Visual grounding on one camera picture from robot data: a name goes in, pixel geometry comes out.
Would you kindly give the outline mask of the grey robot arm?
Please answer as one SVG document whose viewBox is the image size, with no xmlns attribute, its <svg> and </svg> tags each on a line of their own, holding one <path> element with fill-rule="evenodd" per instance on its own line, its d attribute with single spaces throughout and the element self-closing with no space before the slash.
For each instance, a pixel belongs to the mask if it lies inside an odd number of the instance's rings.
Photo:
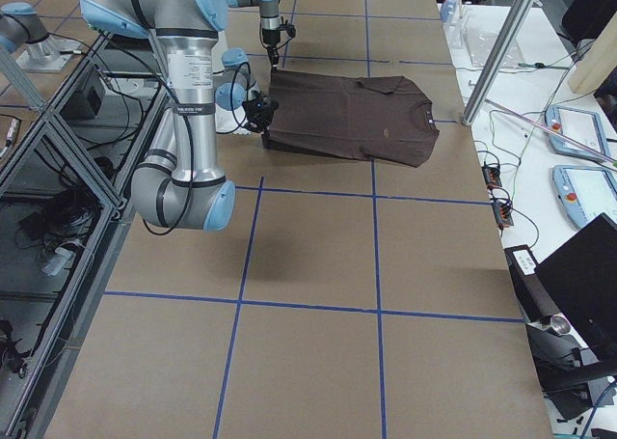
<svg viewBox="0 0 617 439">
<path fill-rule="evenodd" d="M 257 7 L 259 41 L 266 50 L 271 71 L 280 63 L 280 51 L 296 37 L 296 27 L 280 13 L 281 0 L 226 0 L 230 8 Z"/>
<path fill-rule="evenodd" d="M 218 109 L 245 111 L 237 126 L 260 133 L 279 105 L 261 92 L 240 48 L 222 56 L 214 75 L 212 50 L 228 26 L 228 9 L 257 7 L 271 65 L 278 63 L 280 0 L 80 0 L 94 28 L 150 40 L 171 105 L 145 159 L 135 169 L 131 200 L 140 216 L 162 229 L 219 231 L 232 215 L 235 185 L 218 165 Z"/>
</svg>

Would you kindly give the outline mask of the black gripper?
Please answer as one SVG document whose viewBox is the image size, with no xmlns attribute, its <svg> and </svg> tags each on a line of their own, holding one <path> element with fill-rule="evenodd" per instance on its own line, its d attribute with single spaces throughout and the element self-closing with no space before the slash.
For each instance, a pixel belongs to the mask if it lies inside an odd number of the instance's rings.
<svg viewBox="0 0 617 439">
<path fill-rule="evenodd" d="M 282 33 L 287 41 L 282 42 Z M 271 64 L 271 70 L 279 65 L 279 50 L 296 37 L 296 27 L 282 17 L 263 17 L 260 20 L 260 41 L 265 48 Z"/>
<path fill-rule="evenodd" d="M 242 103 L 246 122 L 243 127 L 251 132 L 261 133 L 268 129 L 279 109 L 279 102 L 263 92 L 253 92 L 251 99 Z"/>
</svg>

